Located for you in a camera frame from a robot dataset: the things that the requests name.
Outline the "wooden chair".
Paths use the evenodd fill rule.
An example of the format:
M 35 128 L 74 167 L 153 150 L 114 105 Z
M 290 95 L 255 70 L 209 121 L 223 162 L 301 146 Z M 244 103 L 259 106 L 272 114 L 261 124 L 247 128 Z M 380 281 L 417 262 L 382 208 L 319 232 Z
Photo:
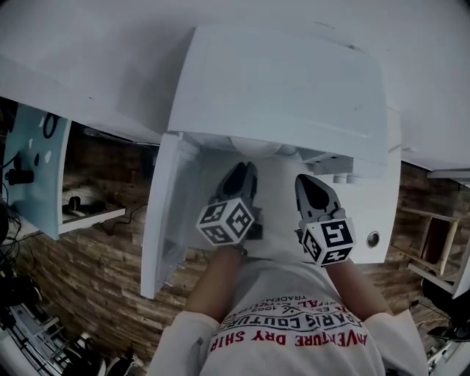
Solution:
M 416 215 L 424 220 L 424 231 L 418 248 L 402 247 L 391 243 L 391 248 L 409 259 L 407 268 L 423 279 L 452 293 L 453 285 L 444 276 L 449 254 L 460 220 L 442 214 L 403 206 L 402 212 Z

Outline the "white microwave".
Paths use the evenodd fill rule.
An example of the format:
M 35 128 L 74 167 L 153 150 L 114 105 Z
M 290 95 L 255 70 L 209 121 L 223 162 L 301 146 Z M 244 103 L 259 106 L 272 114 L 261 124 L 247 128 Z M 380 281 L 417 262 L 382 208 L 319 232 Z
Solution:
M 317 37 L 199 26 L 156 157 L 142 244 L 141 295 L 153 298 L 189 248 L 180 248 L 167 232 L 169 220 L 176 218 L 175 159 L 164 144 L 167 135 L 221 127 L 224 121 L 237 128 L 265 115 L 329 119 L 382 107 L 387 105 L 379 65 L 363 52 Z

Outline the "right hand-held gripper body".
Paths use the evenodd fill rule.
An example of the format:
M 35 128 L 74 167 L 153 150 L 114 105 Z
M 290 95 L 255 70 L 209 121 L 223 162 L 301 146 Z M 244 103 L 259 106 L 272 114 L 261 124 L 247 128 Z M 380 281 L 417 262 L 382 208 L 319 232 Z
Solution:
M 323 214 L 316 220 L 301 220 L 295 231 L 306 263 L 326 267 L 346 261 L 355 247 L 352 219 L 343 208 Z

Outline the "white table with grommet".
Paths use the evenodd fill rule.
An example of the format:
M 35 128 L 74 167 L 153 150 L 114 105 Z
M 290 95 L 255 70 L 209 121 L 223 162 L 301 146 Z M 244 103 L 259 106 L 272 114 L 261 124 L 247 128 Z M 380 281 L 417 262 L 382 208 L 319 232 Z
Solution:
M 230 137 L 280 143 L 267 158 L 238 152 Z M 386 257 L 400 184 L 400 117 L 387 107 L 365 114 L 356 109 L 329 119 L 302 115 L 265 115 L 251 124 L 190 129 L 169 134 L 164 144 L 173 150 L 176 218 L 167 232 L 180 248 L 208 250 L 196 245 L 196 220 L 223 176 L 239 162 L 257 168 L 254 205 L 261 209 L 263 239 L 247 240 L 249 256 L 281 261 L 307 261 L 295 231 L 299 227 L 294 182 L 306 174 L 336 192 L 352 219 L 358 264 L 381 263 Z M 369 248 L 367 236 L 377 231 L 380 242 Z

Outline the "light blue table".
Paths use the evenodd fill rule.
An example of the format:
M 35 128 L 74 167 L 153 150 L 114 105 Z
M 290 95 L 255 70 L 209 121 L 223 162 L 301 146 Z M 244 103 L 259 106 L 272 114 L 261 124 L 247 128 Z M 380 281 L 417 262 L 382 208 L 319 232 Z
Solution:
M 59 235 L 123 216 L 124 208 L 80 215 L 65 214 L 62 196 L 65 157 L 72 121 L 41 109 L 20 105 L 12 130 L 7 132 L 2 180 L 8 203 L 22 220 L 57 240 Z M 31 184 L 11 186 L 9 169 L 32 170 Z

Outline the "plain white table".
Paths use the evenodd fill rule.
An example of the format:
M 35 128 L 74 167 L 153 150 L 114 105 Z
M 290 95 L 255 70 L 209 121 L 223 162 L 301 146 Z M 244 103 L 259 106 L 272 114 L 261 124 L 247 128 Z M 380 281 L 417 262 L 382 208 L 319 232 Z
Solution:
M 458 273 L 453 285 L 444 281 L 444 287 L 449 289 L 452 298 L 467 293 L 470 290 L 470 167 L 461 169 L 434 170 L 427 174 L 429 179 L 447 179 L 459 184 L 458 207 L 453 214 L 460 220 L 460 229 L 466 235 L 466 247 L 462 258 L 457 262 Z

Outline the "black device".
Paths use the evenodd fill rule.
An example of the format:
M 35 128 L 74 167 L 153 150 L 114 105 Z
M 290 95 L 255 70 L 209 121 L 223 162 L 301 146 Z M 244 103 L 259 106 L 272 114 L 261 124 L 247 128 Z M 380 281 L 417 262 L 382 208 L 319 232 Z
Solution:
M 5 174 L 5 179 L 9 185 L 31 184 L 35 175 L 32 170 L 9 169 Z

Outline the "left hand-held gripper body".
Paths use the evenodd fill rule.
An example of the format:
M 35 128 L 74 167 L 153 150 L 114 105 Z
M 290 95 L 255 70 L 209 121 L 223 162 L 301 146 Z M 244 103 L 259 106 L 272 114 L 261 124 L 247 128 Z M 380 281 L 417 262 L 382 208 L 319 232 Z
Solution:
M 197 215 L 196 245 L 236 245 L 262 240 L 261 209 L 234 198 L 204 206 Z

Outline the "person's white printed shirt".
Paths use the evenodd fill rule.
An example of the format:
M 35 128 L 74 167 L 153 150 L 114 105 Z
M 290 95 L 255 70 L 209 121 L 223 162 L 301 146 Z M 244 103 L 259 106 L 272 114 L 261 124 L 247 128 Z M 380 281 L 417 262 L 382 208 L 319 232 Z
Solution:
M 427 376 L 427 358 L 410 312 L 362 319 L 320 268 L 248 261 L 227 316 L 178 314 L 147 376 Z

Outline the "white plate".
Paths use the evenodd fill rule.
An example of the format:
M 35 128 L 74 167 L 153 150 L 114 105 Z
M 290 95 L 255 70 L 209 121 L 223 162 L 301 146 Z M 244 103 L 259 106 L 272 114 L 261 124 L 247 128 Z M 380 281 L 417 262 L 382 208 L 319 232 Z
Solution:
M 272 155 L 275 154 L 275 153 L 242 153 L 242 154 L 245 155 L 245 156 L 253 157 L 253 158 L 267 158 L 267 157 L 272 156 Z

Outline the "person's left forearm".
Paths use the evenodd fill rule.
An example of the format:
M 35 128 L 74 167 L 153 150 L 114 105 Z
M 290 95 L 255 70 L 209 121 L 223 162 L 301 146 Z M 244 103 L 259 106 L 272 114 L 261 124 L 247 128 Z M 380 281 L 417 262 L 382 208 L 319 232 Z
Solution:
M 217 248 L 187 299 L 184 310 L 204 314 L 221 323 L 230 310 L 241 264 L 240 247 L 227 245 Z

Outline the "person's right forearm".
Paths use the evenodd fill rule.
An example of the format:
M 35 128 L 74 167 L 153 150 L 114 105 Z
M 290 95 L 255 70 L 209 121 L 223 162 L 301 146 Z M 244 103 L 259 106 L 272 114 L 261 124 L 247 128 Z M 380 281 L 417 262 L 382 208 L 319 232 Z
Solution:
M 361 321 L 364 322 L 375 314 L 391 314 L 380 290 L 352 260 L 327 265 L 325 270 L 343 304 Z

